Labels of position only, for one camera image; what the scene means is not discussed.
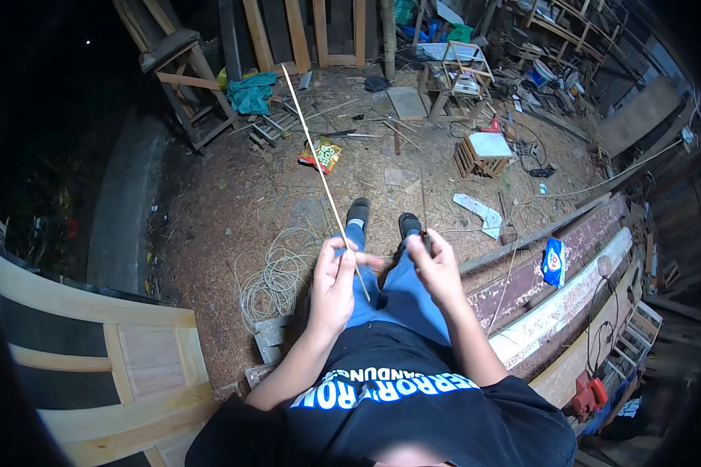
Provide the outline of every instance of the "dirt floor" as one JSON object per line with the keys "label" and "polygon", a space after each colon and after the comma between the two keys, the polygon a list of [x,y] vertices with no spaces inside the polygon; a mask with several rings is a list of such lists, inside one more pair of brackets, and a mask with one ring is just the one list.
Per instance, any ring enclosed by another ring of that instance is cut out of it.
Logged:
{"label": "dirt floor", "polygon": [[[587,195],[541,197],[538,184],[545,184],[548,195],[571,193],[591,186],[603,173],[583,151],[583,141],[515,112],[510,102],[494,102],[493,106],[499,117],[505,118],[506,109],[511,110],[519,136],[527,141],[538,136],[539,158],[544,157],[545,163],[558,167],[550,178],[534,179],[516,162],[504,169],[497,179],[476,177],[461,180],[453,152],[455,143],[468,130],[457,123],[451,126],[448,123],[408,123],[410,128],[401,130],[422,151],[404,143],[402,155],[396,156],[390,128],[381,121],[352,120],[357,114],[364,114],[365,120],[387,116],[396,118],[386,93],[366,92],[363,80],[354,79],[379,73],[376,66],[363,69],[334,67],[323,70],[321,76],[315,72],[319,85],[313,88],[313,92],[303,91],[299,101],[304,114],[310,115],[358,98],[352,104],[311,119],[309,130],[328,133],[356,128],[356,133],[383,135],[363,140],[335,139],[343,147],[343,153],[327,182],[341,217],[345,216],[353,199],[367,197],[372,201],[366,249],[388,257],[388,262],[392,261],[401,240],[397,228],[400,213],[411,211],[423,218],[421,173],[428,226],[451,242],[460,261],[475,258],[501,245],[481,232],[482,221],[475,214],[452,202],[455,193],[475,197],[499,212],[502,208],[498,192],[503,195],[507,211],[512,210],[514,202],[532,200],[514,209],[514,226],[524,235],[573,210],[573,203]],[[393,85],[415,88],[417,72],[398,72]],[[246,133],[229,135],[226,132],[213,140],[208,148],[214,155],[204,166],[196,155],[187,154],[184,144],[174,144],[164,168],[167,175],[161,184],[163,191],[158,215],[151,221],[150,248],[154,258],[149,279],[151,294],[194,309],[206,366],[215,388],[244,380],[245,368],[262,363],[252,338],[250,322],[242,316],[239,286],[243,287],[253,274],[262,277],[260,273],[265,269],[266,255],[276,237],[285,229],[294,228],[274,244],[303,255],[292,256],[277,265],[297,270],[298,274],[268,275],[269,279],[276,280],[273,289],[288,289],[287,293],[273,293],[274,300],[288,301],[277,306],[287,314],[292,312],[293,290],[306,291],[302,280],[309,281],[309,269],[318,252],[319,241],[337,230],[318,173],[297,163],[304,143],[300,127],[294,127],[289,137],[279,140],[278,147],[270,154],[255,150],[254,145],[245,139]],[[537,168],[534,160],[525,161],[525,166],[527,169]],[[386,183],[385,170],[390,169],[401,170],[402,177]],[[162,221],[165,214],[167,222]],[[535,248],[518,252],[514,265],[536,252]],[[285,254],[284,250],[273,248],[271,259],[276,260]],[[504,274],[510,263],[511,256],[508,256],[477,275],[468,276],[466,291],[475,290]],[[298,281],[295,281],[296,275],[300,277]],[[295,289],[291,287],[294,283],[298,284]],[[249,307],[250,301],[243,303]],[[256,297],[255,307],[264,313],[253,318],[278,315],[267,294]]]}

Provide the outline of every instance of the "hand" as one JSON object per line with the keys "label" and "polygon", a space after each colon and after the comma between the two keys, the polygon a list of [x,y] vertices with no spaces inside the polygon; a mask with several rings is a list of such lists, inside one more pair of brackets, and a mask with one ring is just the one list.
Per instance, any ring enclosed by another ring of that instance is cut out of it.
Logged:
{"label": "hand", "polygon": [[416,273],[442,312],[461,309],[463,304],[467,304],[467,299],[454,251],[434,230],[429,229],[428,236],[431,238],[433,258],[428,255],[420,235],[410,235],[405,240],[410,259],[416,265]]}
{"label": "hand", "polygon": [[345,248],[342,237],[325,240],[314,268],[312,309],[306,328],[323,337],[340,335],[353,314],[356,265],[378,268],[384,262],[382,258],[358,253],[356,244],[349,242],[350,250],[335,257],[336,249]]}

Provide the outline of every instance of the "blue packet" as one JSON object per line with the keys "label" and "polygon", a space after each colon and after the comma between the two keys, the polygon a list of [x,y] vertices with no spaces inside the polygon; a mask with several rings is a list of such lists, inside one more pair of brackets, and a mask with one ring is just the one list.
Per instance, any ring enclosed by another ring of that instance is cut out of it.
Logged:
{"label": "blue packet", "polygon": [[564,243],[555,238],[549,238],[545,246],[545,258],[542,260],[542,279],[558,288],[564,286],[566,271],[566,249]]}

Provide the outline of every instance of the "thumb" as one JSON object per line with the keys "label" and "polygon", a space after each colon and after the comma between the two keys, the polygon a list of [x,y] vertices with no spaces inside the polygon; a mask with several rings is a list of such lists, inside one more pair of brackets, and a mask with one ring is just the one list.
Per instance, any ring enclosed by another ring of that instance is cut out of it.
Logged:
{"label": "thumb", "polygon": [[353,275],[356,272],[356,255],[354,252],[346,249],[340,257],[340,267],[338,267],[338,275],[335,278],[333,287],[353,288]]}
{"label": "thumb", "polygon": [[426,251],[425,245],[420,235],[411,235],[407,238],[405,244],[410,252],[410,259],[420,269],[421,275],[428,278],[432,274],[433,259]]}

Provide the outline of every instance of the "black shoe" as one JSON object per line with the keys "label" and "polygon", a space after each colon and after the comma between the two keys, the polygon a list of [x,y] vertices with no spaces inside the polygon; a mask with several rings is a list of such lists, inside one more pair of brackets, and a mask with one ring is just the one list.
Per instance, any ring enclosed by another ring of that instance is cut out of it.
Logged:
{"label": "black shoe", "polygon": [[366,198],[356,198],[348,209],[345,215],[345,225],[348,225],[348,220],[361,219],[363,220],[363,234],[366,235],[366,226],[368,226],[368,214],[371,211],[371,203]]}
{"label": "black shoe", "polygon": [[405,240],[407,233],[411,229],[415,229],[419,232],[423,229],[421,227],[421,221],[418,220],[415,214],[410,212],[403,212],[400,214],[400,217],[398,218],[398,226],[400,226],[400,235],[402,235],[403,240]]}

